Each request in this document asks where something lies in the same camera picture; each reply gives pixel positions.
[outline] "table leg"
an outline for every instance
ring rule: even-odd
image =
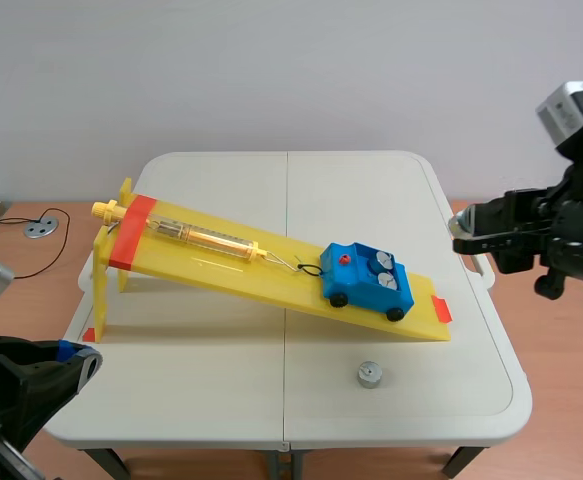
[[[275,450],[264,450],[264,459],[267,462],[267,476],[269,480],[279,480],[282,475],[282,464],[280,463],[280,452]]]
[[[129,480],[131,474],[118,454],[110,448],[93,448],[84,450],[114,480]]]
[[[302,468],[304,466],[304,454],[308,450],[295,450],[291,452],[291,479],[302,480]]]
[[[460,473],[464,467],[469,465],[475,457],[477,457],[485,447],[460,447],[451,456],[447,464],[442,469],[444,473],[449,478],[455,478],[455,476]]]

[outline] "white wall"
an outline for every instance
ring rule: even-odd
[[[583,0],[0,0],[0,199],[200,150],[405,149],[497,195],[560,177],[534,109],[569,79]]]

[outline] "toy car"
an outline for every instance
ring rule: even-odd
[[[397,322],[413,306],[406,269],[390,253],[360,243],[332,243],[320,255],[320,265],[322,292],[332,307],[351,304]]]

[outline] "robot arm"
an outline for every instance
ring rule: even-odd
[[[0,294],[12,278],[0,265]],[[44,480],[20,452],[101,364],[84,345],[0,336],[0,479]]]
[[[535,290],[552,300],[567,276],[583,280],[583,82],[567,82],[537,109],[557,151],[573,162],[552,188],[513,190],[449,221],[457,253],[491,253],[498,270],[548,267]]]

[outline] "black wheel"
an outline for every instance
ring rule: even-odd
[[[349,297],[345,293],[334,293],[329,297],[329,303],[334,308],[346,307],[349,304]]]
[[[399,322],[404,318],[404,310],[401,308],[392,308],[387,312],[387,319],[390,322]]]

